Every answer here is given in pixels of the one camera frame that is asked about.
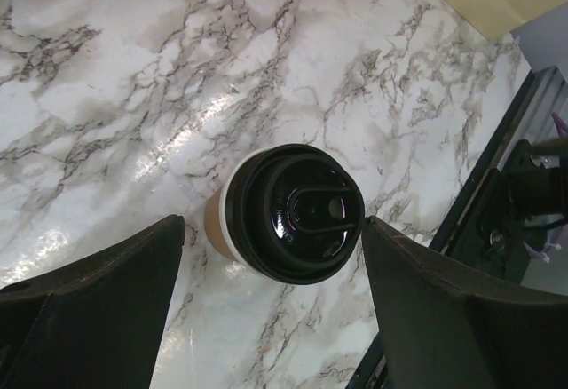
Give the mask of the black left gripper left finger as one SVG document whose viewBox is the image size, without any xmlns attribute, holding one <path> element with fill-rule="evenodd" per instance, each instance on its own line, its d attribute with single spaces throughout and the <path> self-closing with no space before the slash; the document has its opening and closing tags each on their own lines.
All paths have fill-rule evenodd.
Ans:
<svg viewBox="0 0 568 389">
<path fill-rule="evenodd" d="M 147 388 L 185 242 L 170 215 L 1 290 L 3 388 Z"/>
</svg>

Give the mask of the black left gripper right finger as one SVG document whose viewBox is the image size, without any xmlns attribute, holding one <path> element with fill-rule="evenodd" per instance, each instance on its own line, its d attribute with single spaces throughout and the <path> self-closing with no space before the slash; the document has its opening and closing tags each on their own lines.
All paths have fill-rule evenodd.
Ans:
<svg viewBox="0 0 568 389">
<path fill-rule="evenodd" d="M 483 274 L 372 216 L 361 234 L 393 388 L 565 388 L 567 298 Z"/>
</svg>

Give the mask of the black plastic cup lid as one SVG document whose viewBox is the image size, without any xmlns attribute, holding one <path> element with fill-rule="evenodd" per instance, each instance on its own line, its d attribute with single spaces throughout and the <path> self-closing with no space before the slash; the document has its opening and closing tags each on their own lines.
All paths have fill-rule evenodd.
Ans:
<svg viewBox="0 0 568 389">
<path fill-rule="evenodd" d="M 330 278 L 349 260 L 363 226 L 356 182 L 309 145 L 255 152 L 233 170 L 222 197 L 223 231 L 235 257 L 277 282 Z"/>
</svg>

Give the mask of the brown paper coffee cup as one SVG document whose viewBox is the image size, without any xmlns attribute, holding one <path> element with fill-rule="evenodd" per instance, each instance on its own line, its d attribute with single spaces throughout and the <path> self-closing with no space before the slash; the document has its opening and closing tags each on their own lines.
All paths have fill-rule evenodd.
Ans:
<svg viewBox="0 0 568 389">
<path fill-rule="evenodd" d="M 268 151 L 269 147 L 259 148 L 242 158 L 233 168 L 224 184 L 207 200 L 204 212 L 204 228 L 211 246 L 222 256 L 239 263 L 253 274 L 260 275 L 238 252 L 229 234 L 226 222 L 226 199 L 231 182 L 237 171 L 249 160 Z"/>
</svg>

